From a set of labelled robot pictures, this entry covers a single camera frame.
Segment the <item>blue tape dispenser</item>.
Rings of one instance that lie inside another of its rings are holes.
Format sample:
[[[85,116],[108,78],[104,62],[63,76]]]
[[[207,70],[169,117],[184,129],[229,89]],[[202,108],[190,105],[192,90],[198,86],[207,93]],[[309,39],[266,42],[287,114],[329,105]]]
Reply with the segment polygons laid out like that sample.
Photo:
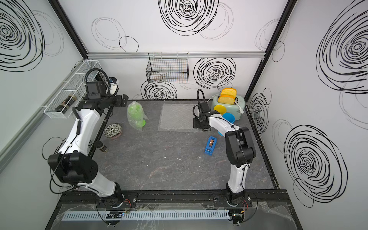
[[[207,155],[212,155],[213,152],[214,152],[214,149],[216,147],[216,143],[217,143],[217,138],[213,137],[213,136],[210,136],[208,141],[207,141],[204,153],[207,154]]]

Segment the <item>blue plastic wine glass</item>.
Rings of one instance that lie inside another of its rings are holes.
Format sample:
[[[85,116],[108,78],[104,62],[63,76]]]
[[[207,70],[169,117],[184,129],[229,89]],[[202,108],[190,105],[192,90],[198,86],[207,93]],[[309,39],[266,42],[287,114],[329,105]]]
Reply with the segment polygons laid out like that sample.
[[[219,119],[219,121],[221,122],[221,129],[220,131],[218,130],[218,133],[221,136],[224,136],[226,131],[231,128],[231,125],[233,125],[235,116],[231,113],[225,113],[222,115],[222,119]]]

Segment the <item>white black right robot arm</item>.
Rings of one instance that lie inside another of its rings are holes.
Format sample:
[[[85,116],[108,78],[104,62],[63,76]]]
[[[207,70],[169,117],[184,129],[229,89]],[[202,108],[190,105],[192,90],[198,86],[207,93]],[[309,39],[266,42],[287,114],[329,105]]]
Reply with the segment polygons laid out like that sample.
[[[193,128],[214,128],[225,138],[226,155],[231,163],[230,178],[226,186],[226,199],[236,206],[245,198],[247,171],[256,157],[255,145],[247,127],[239,127],[212,111],[207,102],[198,102],[193,108]]]

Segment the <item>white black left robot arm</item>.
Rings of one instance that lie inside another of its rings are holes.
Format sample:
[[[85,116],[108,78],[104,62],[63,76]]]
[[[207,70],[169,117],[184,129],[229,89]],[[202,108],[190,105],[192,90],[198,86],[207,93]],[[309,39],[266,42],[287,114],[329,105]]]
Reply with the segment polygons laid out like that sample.
[[[105,109],[125,107],[127,101],[125,94],[80,101],[72,108],[76,121],[66,142],[57,154],[48,157],[52,175],[58,180],[94,192],[113,208],[123,204],[124,195],[118,183],[99,172],[97,162],[89,156],[88,145]]]

